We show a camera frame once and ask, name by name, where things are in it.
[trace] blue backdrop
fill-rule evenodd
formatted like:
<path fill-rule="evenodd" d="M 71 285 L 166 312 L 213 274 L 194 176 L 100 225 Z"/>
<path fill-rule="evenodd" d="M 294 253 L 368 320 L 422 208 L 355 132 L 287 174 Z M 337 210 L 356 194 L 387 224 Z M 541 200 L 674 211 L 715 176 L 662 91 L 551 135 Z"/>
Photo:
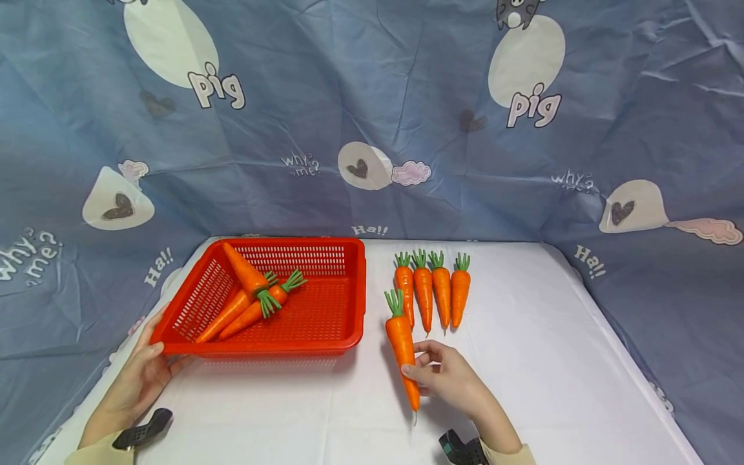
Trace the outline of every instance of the blue backdrop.
<path fill-rule="evenodd" d="M 545 241 L 744 457 L 744 4 L 0 3 L 0 454 L 212 234 Z"/>

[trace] sleeve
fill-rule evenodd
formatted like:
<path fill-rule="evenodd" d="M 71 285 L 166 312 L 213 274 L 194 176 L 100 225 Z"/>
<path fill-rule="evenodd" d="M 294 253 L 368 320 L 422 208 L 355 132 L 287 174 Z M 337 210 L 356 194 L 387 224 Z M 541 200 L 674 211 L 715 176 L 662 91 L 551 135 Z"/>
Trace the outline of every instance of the sleeve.
<path fill-rule="evenodd" d="M 483 446 L 483 452 L 490 465 L 536 465 L 535 459 L 532 457 L 532 451 L 530 451 L 530 447 L 527 444 L 522 446 L 521 451 L 511 455 L 499 454 L 489 446 L 486 446 L 482 440 L 481 446 Z"/>
<path fill-rule="evenodd" d="M 118 450 L 112 445 L 120 433 L 110 434 L 92 446 L 72 452 L 65 465 L 134 465 L 134 449 Z"/>

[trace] orange carrot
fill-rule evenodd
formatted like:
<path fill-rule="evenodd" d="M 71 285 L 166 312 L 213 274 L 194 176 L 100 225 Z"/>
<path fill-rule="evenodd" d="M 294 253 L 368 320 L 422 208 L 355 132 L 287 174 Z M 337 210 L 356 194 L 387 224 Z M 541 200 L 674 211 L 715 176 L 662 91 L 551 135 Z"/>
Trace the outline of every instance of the orange carrot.
<path fill-rule="evenodd" d="M 276 284 L 277 275 L 273 272 L 266 273 L 266 279 L 270 284 Z M 239 317 L 248 307 L 253 304 L 256 298 L 253 295 L 246 294 L 246 291 L 241 289 L 233 297 L 227 305 L 219 312 L 219 315 L 212 320 L 202 334 L 196 338 L 196 342 L 209 342 L 215 339 L 230 323 L 235 321 L 235 318 Z"/>
<path fill-rule="evenodd" d="M 426 268 L 426 251 L 419 249 L 418 253 L 414 250 L 414 283 L 416 284 L 416 297 L 419 301 L 419 310 L 421 311 L 421 321 L 423 330 L 426 331 L 426 337 L 432 331 L 432 311 L 434 303 L 432 302 L 434 289 L 432 288 L 432 272 Z"/>
<path fill-rule="evenodd" d="M 261 303 L 262 313 L 266 315 L 275 308 L 280 309 L 281 304 L 267 290 L 269 288 L 269 280 L 259 273 L 233 246 L 228 243 L 222 243 L 222 248 L 225 250 L 225 255 L 230 260 L 230 264 L 246 294 L 253 295 Z"/>
<path fill-rule="evenodd" d="M 400 252 L 400 256 L 395 254 L 395 260 L 398 265 L 395 268 L 395 286 L 403 291 L 403 313 L 408 317 L 412 331 L 416 317 L 414 315 L 414 273 L 409 266 L 411 256 L 408 255 L 408 252 L 405 255 Z"/>
<path fill-rule="evenodd" d="M 439 320 L 447 334 L 449 327 L 449 314 L 452 302 L 452 288 L 449 286 L 449 270 L 444 267 L 444 252 L 440 251 L 439 256 L 434 252 L 429 253 L 429 259 L 432 261 L 432 281 L 434 282 L 434 296 L 437 298 L 437 310 L 439 310 Z"/>
<path fill-rule="evenodd" d="M 269 294 L 279 303 L 279 308 L 284 305 L 289 298 L 289 291 L 297 289 L 307 282 L 303 278 L 300 270 L 296 269 L 289 275 L 289 278 L 281 286 L 274 285 L 269 288 Z M 251 304 L 248 309 L 237 317 L 232 323 L 230 323 L 222 332 L 219 334 L 219 340 L 227 339 L 230 336 L 238 334 L 240 331 L 251 326 L 261 319 L 261 317 L 268 318 L 269 312 L 264 312 L 259 301 L 255 301 Z"/>
<path fill-rule="evenodd" d="M 414 340 L 411 337 L 411 325 L 408 323 L 408 317 L 403 313 L 403 291 L 393 290 L 389 294 L 385 293 L 385 299 L 388 301 L 388 307 L 393 312 L 393 316 L 385 322 L 385 332 L 388 334 L 390 345 L 393 346 L 395 361 L 398 363 L 398 371 L 403 365 L 416 365 L 416 356 L 414 355 Z M 411 410 L 418 411 L 421 396 L 419 394 L 418 383 L 413 379 L 408 379 L 400 374 L 403 380 L 405 393 L 408 395 L 408 403 L 411 404 Z"/>
<path fill-rule="evenodd" d="M 452 326 L 459 327 L 463 321 L 465 312 L 465 303 L 470 291 L 470 273 L 467 271 L 470 266 L 470 256 L 458 254 L 455 260 L 455 272 L 452 273 Z"/>

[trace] red basket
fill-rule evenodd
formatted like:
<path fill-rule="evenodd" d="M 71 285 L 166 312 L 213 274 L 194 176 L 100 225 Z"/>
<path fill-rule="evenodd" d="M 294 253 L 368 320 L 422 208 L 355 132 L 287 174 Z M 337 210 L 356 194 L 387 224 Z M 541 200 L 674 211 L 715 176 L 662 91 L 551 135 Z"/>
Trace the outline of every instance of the red basket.
<path fill-rule="evenodd" d="M 299 268 L 307 283 L 292 291 L 270 318 L 225 341 L 196 344 L 240 286 L 217 241 L 196 262 L 153 333 L 151 342 L 163 341 L 164 353 L 231 358 L 338 356 L 362 339 L 367 286 L 362 241 L 240 238 L 225 242 L 260 272 L 273 271 L 282 282 Z"/>

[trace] white tablecloth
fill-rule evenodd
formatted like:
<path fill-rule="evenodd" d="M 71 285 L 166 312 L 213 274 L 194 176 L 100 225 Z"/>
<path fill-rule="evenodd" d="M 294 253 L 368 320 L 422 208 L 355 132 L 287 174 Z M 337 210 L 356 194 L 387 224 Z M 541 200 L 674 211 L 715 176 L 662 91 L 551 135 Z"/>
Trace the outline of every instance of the white tablecloth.
<path fill-rule="evenodd" d="M 155 306 L 175 294 L 204 244 Z M 459 349 L 499 398 L 539 465 L 676 465 L 702 462 L 643 378 L 568 263 L 543 244 L 366 240 L 365 334 L 337 360 L 198 361 L 156 406 L 174 412 L 169 432 L 138 455 L 146 465 L 446 464 L 437 439 L 459 413 L 423 400 L 415 428 L 385 337 L 383 291 L 394 253 L 472 255 L 463 324 L 430 337 Z M 417 315 L 414 339 L 424 337 Z M 134 339 L 39 462 L 61 464 Z"/>

